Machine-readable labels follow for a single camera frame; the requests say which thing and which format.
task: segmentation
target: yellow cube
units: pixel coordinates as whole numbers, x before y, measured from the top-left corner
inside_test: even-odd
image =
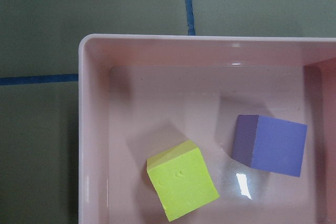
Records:
[[[219,198],[202,153],[190,140],[148,158],[147,173],[169,221]]]

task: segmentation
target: foam block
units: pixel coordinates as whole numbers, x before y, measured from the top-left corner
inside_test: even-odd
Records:
[[[200,149],[190,140],[148,158],[147,173],[169,221],[219,197]]]
[[[232,158],[251,168],[300,177],[307,126],[239,115]]]

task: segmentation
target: cube face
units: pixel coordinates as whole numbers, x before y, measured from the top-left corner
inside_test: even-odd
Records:
[[[256,116],[238,117],[233,159],[244,161],[241,163],[252,168],[299,177],[307,126],[268,116],[257,117],[254,137],[246,132],[253,132]]]
[[[175,220],[219,197],[204,163],[200,149],[191,141],[182,144],[194,146],[183,154],[152,166],[154,157],[148,159],[147,173],[160,198],[169,221]]]

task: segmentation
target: plastic bin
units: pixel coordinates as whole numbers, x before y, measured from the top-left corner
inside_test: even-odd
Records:
[[[175,223],[335,222],[335,100],[334,38],[89,35],[79,46],[79,223],[168,223],[145,162],[186,139],[221,198]],[[301,177],[230,158],[239,114],[308,125]]]

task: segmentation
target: blue tape line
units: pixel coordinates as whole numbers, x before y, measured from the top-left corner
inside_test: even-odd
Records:
[[[192,0],[185,0],[185,9],[187,12],[188,35],[196,35]]]
[[[78,74],[54,74],[51,76],[25,76],[0,78],[0,86],[33,83],[78,81]]]

